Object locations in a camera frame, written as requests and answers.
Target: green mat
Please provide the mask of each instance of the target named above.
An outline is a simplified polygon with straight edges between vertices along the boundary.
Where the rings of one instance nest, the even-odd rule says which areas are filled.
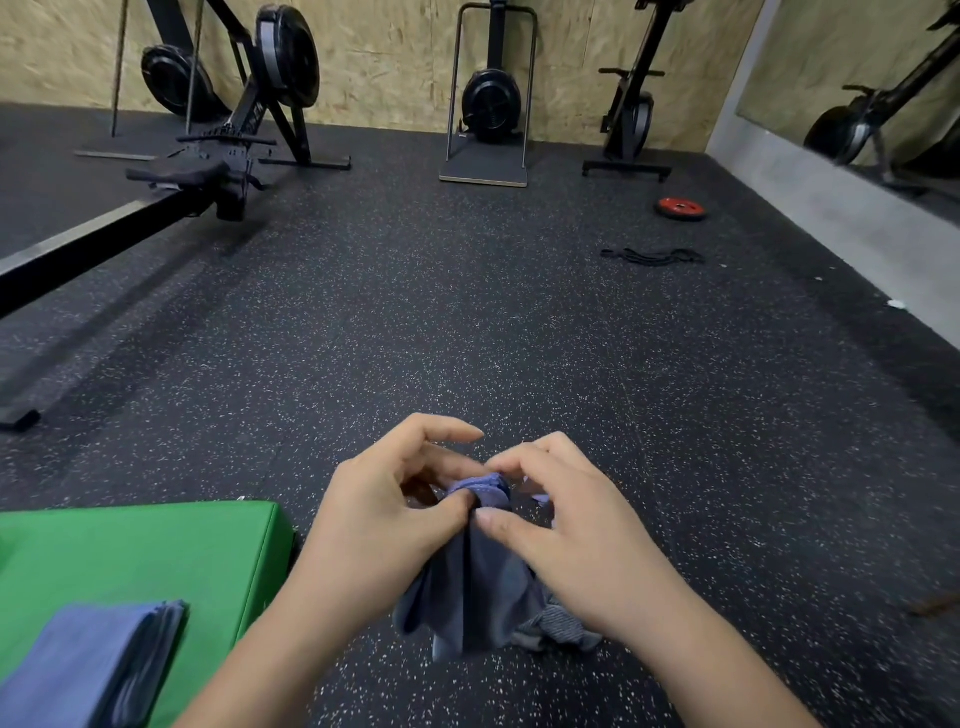
[[[66,604],[183,599],[149,723],[168,726],[276,596],[293,535],[263,501],[0,513],[0,681]]]

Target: wooden wall panel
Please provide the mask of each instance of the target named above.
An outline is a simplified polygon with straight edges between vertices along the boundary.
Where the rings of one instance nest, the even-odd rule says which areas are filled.
[[[951,32],[926,30],[945,7],[943,0],[783,0],[738,113],[802,144],[820,114],[855,96],[844,84],[889,88],[912,71]],[[929,147],[958,109],[955,63],[884,127],[894,157]],[[858,161],[874,161],[872,145]]]
[[[260,0],[229,0],[252,27]],[[534,138],[599,144],[615,78],[629,66],[651,10],[634,0],[526,0],[540,16]],[[193,27],[195,0],[181,0]],[[461,0],[292,0],[317,40],[322,87],[310,121],[440,132],[446,127],[454,27]],[[651,144],[701,151],[763,0],[696,0],[675,16],[652,79]],[[0,101],[104,108],[109,104],[120,0],[18,0],[0,5]],[[468,12],[459,87],[486,64],[488,16]],[[510,15],[506,63],[521,91],[531,24]],[[161,110],[140,79],[140,54],[158,41],[144,0],[131,0],[124,109]],[[226,32],[204,16],[204,66],[225,101],[239,98]]]

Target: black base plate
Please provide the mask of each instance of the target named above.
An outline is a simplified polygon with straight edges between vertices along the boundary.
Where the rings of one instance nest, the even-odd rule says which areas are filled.
[[[523,135],[501,144],[484,144],[472,134],[455,134],[450,159],[440,168],[441,182],[527,186],[523,166]]]
[[[640,164],[635,161],[613,161],[611,159],[585,159],[583,175],[591,169],[606,169],[612,172],[640,172],[648,175],[657,175],[660,182],[666,182],[666,179],[673,172],[673,167],[664,167],[660,164]]]

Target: metal pole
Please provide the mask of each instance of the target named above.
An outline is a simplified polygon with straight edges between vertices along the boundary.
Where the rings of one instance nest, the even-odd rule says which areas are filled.
[[[540,23],[537,20],[537,14],[530,8],[514,8],[520,12],[526,12],[534,20],[534,36],[530,41],[530,76],[527,79],[527,118],[523,123],[523,158],[520,160],[520,167],[527,168],[527,141],[530,140],[530,111],[534,103],[534,62],[537,60],[537,34],[540,32]]]
[[[193,58],[190,60],[190,90],[187,92],[186,99],[186,132],[190,134],[191,121],[193,119],[193,91],[197,85],[197,63],[200,57],[200,35],[204,31],[204,6],[206,0],[200,0],[197,8],[197,27],[194,29]]]
[[[117,110],[120,108],[120,77],[123,74],[123,49],[127,39],[127,9],[130,0],[120,0],[120,33],[117,56],[113,62],[113,95],[110,98],[110,136],[117,136]]]
[[[457,39],[453,44],[453,81],[450,84],[450,114],[446,118],[446,160],[450,161],[450,149],[453,144],[453,110],[457,105],[457,71],[460,68],[460,35],[464,27],[464,11],[475,5],[464,5],[457,13]]]

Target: speckled black flooring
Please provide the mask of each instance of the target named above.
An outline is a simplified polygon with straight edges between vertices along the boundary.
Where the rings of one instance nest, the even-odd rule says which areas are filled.
[[[136,195],[68,158],[102,128],[0,109],[5,245]],[[0,394],[45,412],[0,439],[0,507],[259,497],[306,529],[336,463],[414,410],[483,427],[480,456],[563,429],[824,723],[960,720],[960,613],[902,610],[960,589],[953,349],[707,158],[661,155],[658,187],[538,145],[512,190],[438,182],[438,136],[316,135],[354,170],[287,170],[244,224],[184,222],[0,323]],[[711,217],[661,219],[661,194]],[[708,262],[597,255],[624,246]],[[678,722],[617,646],[435,666],[386,621],[314,717]]]

